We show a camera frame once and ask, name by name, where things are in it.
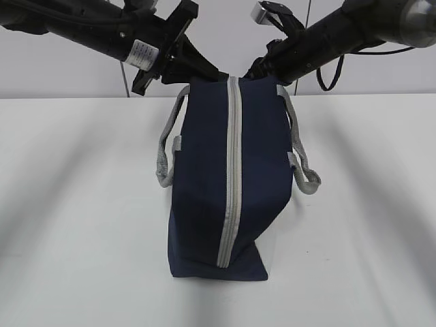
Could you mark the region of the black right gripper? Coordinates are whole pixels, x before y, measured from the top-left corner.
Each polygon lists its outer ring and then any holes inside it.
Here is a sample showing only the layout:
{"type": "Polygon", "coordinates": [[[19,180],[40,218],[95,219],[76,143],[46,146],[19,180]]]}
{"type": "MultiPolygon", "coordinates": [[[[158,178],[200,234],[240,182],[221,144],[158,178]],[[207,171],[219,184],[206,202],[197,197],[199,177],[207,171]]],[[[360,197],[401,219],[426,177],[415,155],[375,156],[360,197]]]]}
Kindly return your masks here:
{"type": "Polygon", "coordinates": [[[247,78],[259,80],[265,77],[275,77],[280,82],[288,82],[290,39],[274,39],[266,45],[267,53],[258,57],[247,71],[247,78]]]}

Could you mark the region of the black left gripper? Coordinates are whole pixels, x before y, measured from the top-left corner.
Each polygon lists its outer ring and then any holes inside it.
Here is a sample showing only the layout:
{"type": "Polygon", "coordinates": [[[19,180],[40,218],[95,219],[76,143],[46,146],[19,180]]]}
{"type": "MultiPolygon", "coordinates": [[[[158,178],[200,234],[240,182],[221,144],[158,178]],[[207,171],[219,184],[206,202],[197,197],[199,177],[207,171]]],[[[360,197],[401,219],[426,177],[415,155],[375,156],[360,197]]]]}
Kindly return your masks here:
{"type": "Polygon", "coordinates": [[[198,4],[181,1],[167,19],[153,10],[136,11],[139,25],[131,47],[131,65],[138,68],[131,92],[145,95],[150,83],[189,83],[192,78],[210,82],[220,79],[220,71],[191,43],[185,31],[198,17],[198,4]]]}

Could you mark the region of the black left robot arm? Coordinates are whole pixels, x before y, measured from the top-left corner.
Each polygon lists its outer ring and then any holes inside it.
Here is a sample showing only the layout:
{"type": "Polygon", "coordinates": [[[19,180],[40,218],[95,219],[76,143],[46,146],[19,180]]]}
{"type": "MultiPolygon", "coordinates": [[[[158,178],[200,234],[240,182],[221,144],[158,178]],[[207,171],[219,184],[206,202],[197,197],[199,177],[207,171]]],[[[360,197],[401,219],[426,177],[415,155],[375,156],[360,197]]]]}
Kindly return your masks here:
{"type": "Polygon", "coordinates": [[[53,33],[138,68],[132,92],[144,95],[153,80],[220,81],[225,74],[203,57],[185,32],[198,4],[180,1],[167,18],[155,1],[2,1],[1,26],[10,31],[53,33]]]}

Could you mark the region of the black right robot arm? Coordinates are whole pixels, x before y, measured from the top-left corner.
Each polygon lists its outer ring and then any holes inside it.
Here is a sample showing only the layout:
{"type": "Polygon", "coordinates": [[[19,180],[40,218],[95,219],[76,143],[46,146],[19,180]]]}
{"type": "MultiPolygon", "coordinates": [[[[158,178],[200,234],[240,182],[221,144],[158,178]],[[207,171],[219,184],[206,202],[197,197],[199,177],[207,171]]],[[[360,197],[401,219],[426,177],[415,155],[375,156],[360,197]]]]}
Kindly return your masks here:
{"type": "Polygon", "coordinates": [[[288,7],[271,1],[257,2],[251,15],[259,25],[277,27],[286,38],[271,41],[266,55],[256,59],[245,76],[274,76],[284,85],[344,55],[388,42],[409,48],[435,45],[434,1],[344,1],[310,27],[288,7]]]}

